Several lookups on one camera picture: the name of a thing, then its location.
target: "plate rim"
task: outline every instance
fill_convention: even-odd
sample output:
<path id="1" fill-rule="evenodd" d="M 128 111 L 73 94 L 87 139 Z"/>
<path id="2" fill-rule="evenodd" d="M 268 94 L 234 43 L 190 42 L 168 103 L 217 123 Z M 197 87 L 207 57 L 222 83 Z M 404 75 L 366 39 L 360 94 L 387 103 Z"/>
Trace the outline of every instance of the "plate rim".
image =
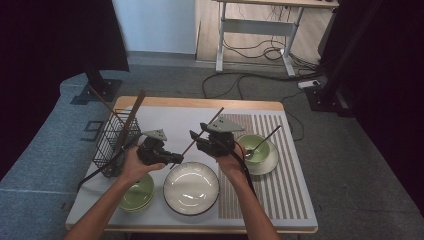
<path id="1" fill-rule="evenodd" d="M 119 201 L 119 207 L 122 209 L 122 210 L 124 210 L 124 211 L 127 211 L 127 212 L 132 212 L 132 211 L 137 211 L 137 210 L 140 210 L 140 209 L 142 209 L 142 208 L 144 208 L 145 206 L 147 206 L 147 204 L 149 204 L 150 203 L 150 201 L 152 201 L 152 199 L 153 199 L 153 196 L 155 195 L 155 180 L 153 179 L 153 177 L 150 175 L 150 174 L 146 174 L 146 176 L 145 177 L 149 177 L 151 180 L 152 180 L 152 183 L 153 183 L 153 191 L 152 191 L 152 193 L 150 194 L 150 197 L 149 197 L 149 199 L 147 200 L 147 202 L 145 203 L 145 204 L 143 204 L 143 205 L 141 205 L 141 206 L 138 206 L 138 207 L 135 207 L 135 208 L 131 208 L 131 209 L 129 209 L 129 208 L 123 208 L 122 206 L 121 206 L 121 201 L 122 201 L 122 199 L 121 199 L 121 201 Z"/>
<path id="2" fill-rule="evenodd" d="M 178 165 L 177 167 L 180 167 L 180 166 L 182 166 L 182 165 L 184 165 L 184 164 L 193 164 L 193 163 L 195 163 L 195 164 L 200 164 L 200 165 L 203 165 L 203 166 L 205 166 L 205 167 L 207 167 L 212 173 L 213 173 L 213 175 L 215 176 L 215 178 L 216 178 L 216 180 L 217 180 L 217 182 L 218 182 L 218 184 L 217 184 L 217 186 L 218 186 L 218 194 L 216 195 L 216 198 L 215 198 L 215 200 L 211 203 L 211 205 L 207 208 L 207 209 L 205 209 L 205 210 L 203 210 L 203 211 L 201 211 L 201 212 L 198 212 L 198 213 L 194 213 L 194 214 L 186 214 L 186 213 L 182 213 L 182 212 L 180 212 L 180 211 L 177 211 L 177 210 L 175 210 L 173 207 L 171 207 L 171 205 L 168 203 L 168 201 L 166 200 L 166 197 L 165 197 L 165 183 L 166 183 L 166 181 L 167 181 L 167 179 L 168 179 L 168 177 L 169 177 L 169 175 L 171 174 L 171 172 L 172 172 L 172 170 L 168 173 L 168 175 L 166 176 L 166 178 L 165 178 L 165 181 L 164 181 L 164 183 L 163 183 L 163 199 L 165 200 L 165 202 L 166 202 L 166 204 L 168 205 L 168 207 L 170 208 L 170 209 L 172 209 L 172 211 L 174 211 L 174 212 L 176 212 L 176 213 L 178 213 L 178 214 L 181 214 L 181 215 L 183 215 L 183 216 L 198 216 L 198 215 L 200 215 L 200 214 L 203 214 L 203 213 L 205 213 L 205 212 L 207 212 L 209 209 L 211 209 L 214 205 L 215 205 L 215 203 L 217 202 L 217 200 L 218 200 L 218 198 L 219 198 L 219 195 L 221 194 L 221 186 L 220 186 L 220 183 L 219 183 L 219 178 L 218 178 L 218 176 L 216 175 L 216 173 L 215 173 L 215 171 L 214 170 L 212 170 L 212 168 L 210 168 L 208 165 L 206 165 L 206 164 L 204 164 L 204 163 L 201 163 L 201 162 L 184 162 L 184 163 L 182 163 L 182 164 L 180 164 L 180 165 Z"/>

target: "power strip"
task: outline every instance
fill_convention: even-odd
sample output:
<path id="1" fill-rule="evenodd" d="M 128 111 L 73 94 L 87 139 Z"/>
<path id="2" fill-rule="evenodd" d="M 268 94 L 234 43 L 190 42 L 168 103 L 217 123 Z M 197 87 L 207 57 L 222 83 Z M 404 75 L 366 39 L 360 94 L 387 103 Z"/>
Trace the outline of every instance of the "power strip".
<path id="1" fill-rule="evenodd" d="M 319 85 L 321 85 L 319 81 L 312 80 L 312 81 L 300 82 L 297 84 L 297 87 L 300 89 L 304 89 L 307 87 L 318 87 Z"/>

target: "stacked green plate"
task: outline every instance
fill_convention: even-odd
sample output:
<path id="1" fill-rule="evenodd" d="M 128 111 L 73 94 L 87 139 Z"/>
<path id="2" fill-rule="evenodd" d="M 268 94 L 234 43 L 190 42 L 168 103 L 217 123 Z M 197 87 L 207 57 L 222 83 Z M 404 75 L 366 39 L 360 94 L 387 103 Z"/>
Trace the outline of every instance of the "stacked green plate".
<path id="1" fill-rule="evenodd" d="M 153 198 L 155 184 L 153 178 L 147 174 L 140 182 L 134 184 L 125 193 L 119 207 L 128 212 L 135 212 L 148 206 Z"/>

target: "desk leg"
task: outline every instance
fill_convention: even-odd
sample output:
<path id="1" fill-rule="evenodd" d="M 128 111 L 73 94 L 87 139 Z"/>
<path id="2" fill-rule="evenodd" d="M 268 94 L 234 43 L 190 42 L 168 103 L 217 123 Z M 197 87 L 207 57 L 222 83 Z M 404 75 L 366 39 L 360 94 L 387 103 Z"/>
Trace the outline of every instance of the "desk leg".
<path id="1" fill-rule="evenodd" d="M 293 45 L 294 37 L 296 36 L 297 29 L 299 28 L 299 23 L 300 23 L 300 19 L 302 18 L 302 15 L 303 15 L 303 7 L 299 7 L 299 12 L 297 13 L 297 19 L 293 23 L 292 32 L 290 33 L 287 45 L 284 48 L 284 50 L 281 50 L 284 65 L 286 66 L 287 74 L 289 75 L 289 77 L 295 76 L 293 66 L 291 63 L 292 60 L 289 54 L 290 54 L 290 49 Z"/>
<path id="2" fill-rule="evenodd" d="M 222 72 L 224 65 L 224 48 L 222 46 L 224 42 L 224 24 L 225 24 L 225 11 L 227 8 L 227 3 L 222 3 L 222 12 L 221 12 L 221 27 L 219 31 L 219 44 L 218 44 L 218 52 L 216 54 L 216 71 Z"/>

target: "table edge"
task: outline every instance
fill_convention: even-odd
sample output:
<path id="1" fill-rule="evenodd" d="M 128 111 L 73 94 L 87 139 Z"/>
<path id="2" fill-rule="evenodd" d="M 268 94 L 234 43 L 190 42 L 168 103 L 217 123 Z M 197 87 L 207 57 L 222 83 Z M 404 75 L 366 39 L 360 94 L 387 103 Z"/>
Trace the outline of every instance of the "table edge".
<path id="1" fill-rule="evenodd" d="M 114 109 L 126 109 L 134 104 L 137 97 L 121 96 L 116 100 Z M 194 107 L 194 108 L 231 108 L 246 110 L 284 111 L 283 104 L 276 101 L 222 100 L 198 98 L 146 97 L 141 106 L 157 107 Z"/>
<path id="2" fill-rule="evenodd" d="M 70 230 L 74 224 L 66 224 L 66 229 Z M 167 227 L 163 226 L 149 226 L 149 227 L 121 227 L 121 226 L 106 226 L 105 231 L 113 232 L 137 232 L 137 233 L 200 233 L 200 234 L 246 234 L 245 227 L 231 227 L 231 228 L 198 228 L 193 229 L 190 227 Z M 308 229 L 297 228 L 276 228 L 277 233 L 300 233 L 300 234 L 313 234 L 318 231 L 318 227 L 310 227 Z"/>

